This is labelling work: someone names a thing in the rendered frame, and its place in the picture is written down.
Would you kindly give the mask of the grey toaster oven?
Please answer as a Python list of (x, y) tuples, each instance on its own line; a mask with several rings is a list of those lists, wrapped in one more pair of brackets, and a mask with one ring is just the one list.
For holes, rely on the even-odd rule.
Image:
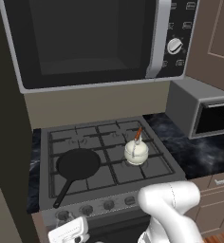
[(188, 139), (224, 134), (224, 91), (196, 79), (172, 81), (166, 115)]

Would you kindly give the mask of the tall dark cabinet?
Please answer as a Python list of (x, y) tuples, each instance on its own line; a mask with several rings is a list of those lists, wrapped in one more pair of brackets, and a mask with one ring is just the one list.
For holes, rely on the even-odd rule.
[(0, 12), (0, 188), (22, 243), (40, 243), (27, 213), (31, 140)]

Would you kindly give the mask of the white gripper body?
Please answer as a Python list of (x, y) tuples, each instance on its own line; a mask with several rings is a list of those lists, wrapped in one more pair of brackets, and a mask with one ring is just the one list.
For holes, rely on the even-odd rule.
[(89, 239), (84, 216), (77, 217), (48, 233), (49, 243), (85, 243)]

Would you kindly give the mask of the beige drawer front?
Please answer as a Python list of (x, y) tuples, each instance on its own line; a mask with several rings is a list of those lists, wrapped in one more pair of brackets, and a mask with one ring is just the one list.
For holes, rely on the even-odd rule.
[(201, 193), (206, 193), (207, 191), (220, 190), (224, 188), (224, 185), (216, 185), (215, 179), (224, 179), (224, 173), (214, 174), (202, 178), (194, 178), (193, 183), (198, 187)]

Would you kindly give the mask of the brown wall cabinet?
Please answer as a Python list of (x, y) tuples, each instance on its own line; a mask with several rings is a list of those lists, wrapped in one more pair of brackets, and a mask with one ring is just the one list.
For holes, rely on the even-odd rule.
[(186, 75), (224, 90), (224, 0), (200, 0)]

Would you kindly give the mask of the white microwave knob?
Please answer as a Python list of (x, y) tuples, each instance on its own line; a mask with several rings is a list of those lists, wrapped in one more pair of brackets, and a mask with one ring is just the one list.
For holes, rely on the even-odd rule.
[(183, 44), (180, 39), (174, 38), (167, 44), (167, 51), (171, 55), (175, 55), (180, 52)]

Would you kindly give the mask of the black microwave door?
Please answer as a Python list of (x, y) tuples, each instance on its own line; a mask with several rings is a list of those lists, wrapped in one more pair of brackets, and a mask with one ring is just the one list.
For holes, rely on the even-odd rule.
[(22, 93), (140, 80), (157, 0), (0, 0)]

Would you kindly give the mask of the grey gas stove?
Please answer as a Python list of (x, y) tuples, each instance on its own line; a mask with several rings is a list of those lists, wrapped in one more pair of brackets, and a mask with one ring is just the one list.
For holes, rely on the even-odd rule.
[[(124, 146), (135, 137), (140, 127), (149, 156), (144, 164), (137, 166), (127, 162)], [(101, 158), (101, 167), (93, 177), (71, 184), (60, 207), (55, 209), (53, 204), (65, 185), (65, 179), (56, 170), (56, 162), (63, 153), (76, 148), (96, 152)], [(147, 215), (137, 201), (138, 190), (154, 183), (184, 179), (183, 170), (142, 117), (51, 127), (41, 131), (39, 207), (49, 230), (66, 222), (57, 218), (61, 211), (69, 211), (69, 219), (86, 217), (91, 230), (128, 219), (145, 219)], [(135, 198), (135, 204), (124, 203), (129, 196)], [(115, 203), (110, 211), (103, 207), (107, 200)], [(84, 205), (93, 207), (90, 216), (81, 213)]]

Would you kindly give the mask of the black frying pan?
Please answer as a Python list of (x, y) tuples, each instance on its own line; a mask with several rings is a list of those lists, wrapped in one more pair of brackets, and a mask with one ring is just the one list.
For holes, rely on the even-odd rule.
[(56, 162), (56, 169), (58, 174), (65, 179), (65, 185), (58, 194), (53, 207), (55, 209), (60, 207), (73, 182), (94, 176), (100, 167), (101, 158), (90, 149), (76, 148), (62, 154)]

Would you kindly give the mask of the beige cabinet door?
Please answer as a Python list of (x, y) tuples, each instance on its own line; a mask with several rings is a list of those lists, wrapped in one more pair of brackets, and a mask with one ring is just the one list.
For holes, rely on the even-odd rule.
[(200, 192), (200, 202), (186, 213), (203, 238), (224, 232), (224, 187)]

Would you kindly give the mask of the black and silver microwave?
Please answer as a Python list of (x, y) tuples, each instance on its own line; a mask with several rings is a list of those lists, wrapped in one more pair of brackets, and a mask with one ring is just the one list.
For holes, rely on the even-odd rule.
[[(90, 84), (71, 89), (153, 81), (171, 81), (183, 77), (188, 61), (188, 53), (192, 41), (198, 4), (199, 0), (172, 0), (162, 68), (155, 79), (147, 79), (145, 74), (145, 77), (140, 80), (114, 82), (112, 84)], [(167, 44), (174, 38), (180, 39), (183, 46), (179, 53), (171, 55), (167, 51)]]

